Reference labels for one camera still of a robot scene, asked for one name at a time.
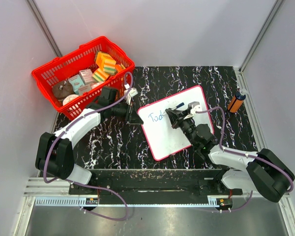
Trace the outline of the blue capped whiteboard marker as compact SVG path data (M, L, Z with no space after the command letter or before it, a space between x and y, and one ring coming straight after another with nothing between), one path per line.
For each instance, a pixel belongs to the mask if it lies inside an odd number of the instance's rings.
M173 108L171 108L171 110L177 110L178 108L181 108L182 106L184 106L184 103L179 103L178 105L174 106Z

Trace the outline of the pink framed whiteboard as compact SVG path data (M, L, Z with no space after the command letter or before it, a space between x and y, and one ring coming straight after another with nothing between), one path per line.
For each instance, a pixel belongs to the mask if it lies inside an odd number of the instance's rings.
M200 103L202 111L192 117L196 126L195 130L191 135L184 135L180 128L173 129L171 127L165 110L173 108L182 102L184 106L178 108L178 110L186 110L188 104L194 101ZM197 151L201 151L214 142L214 128L207 113L207 103L201 86L188 88L143 106L138 110L138 115L144 122L142 129L152 156L156 161L160 161L190 146L193 146Z

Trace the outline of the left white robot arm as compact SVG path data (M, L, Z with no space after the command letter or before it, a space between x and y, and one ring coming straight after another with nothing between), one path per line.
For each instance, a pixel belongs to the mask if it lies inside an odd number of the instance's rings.
M107 118L120 117L129 124L143 124L131 100L138 94L137 90L127 88L125 92L125 96L117 98L119 91L116 88L104 86L100 95L67 126L54 133L42 134L35 167L44 174L80 183L79 188L85 194L94 193L97 183L89 170L75 164L73 149L90 130Z

